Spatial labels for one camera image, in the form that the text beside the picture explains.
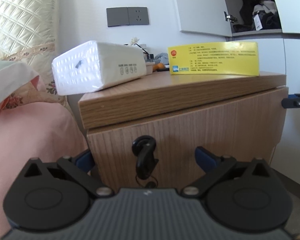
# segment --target white tag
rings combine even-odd
[[[256,14],[253,20],[254,20],[254,25],[256,26],[256,30],[257,31],[261,30],[263,27],[259,15]]]

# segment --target wall switch plate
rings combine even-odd
[[[130,25],[149,25],[147,7],[128,7]]]
[[[129,25],[128,8],[107,8],[108,27]]]

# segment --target black hook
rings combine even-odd
[[[148,179],[151,177],[158,159],[154,158],[154,150],[156,141],[149,135],[140,136],[132,143],[132,152],[138,157],[136,163],[136,173],[140,179]]]

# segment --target pink bedding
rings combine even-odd
[[[85,149],[77,123],[60,104],[37,102],[0,112],[0,237],[10,229],[4,196],[28,159],[54,162]]]

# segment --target yellow medicine box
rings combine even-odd
[[[172,75],[259,75],[256,42],[209,42],[170,47],[168,50]]]

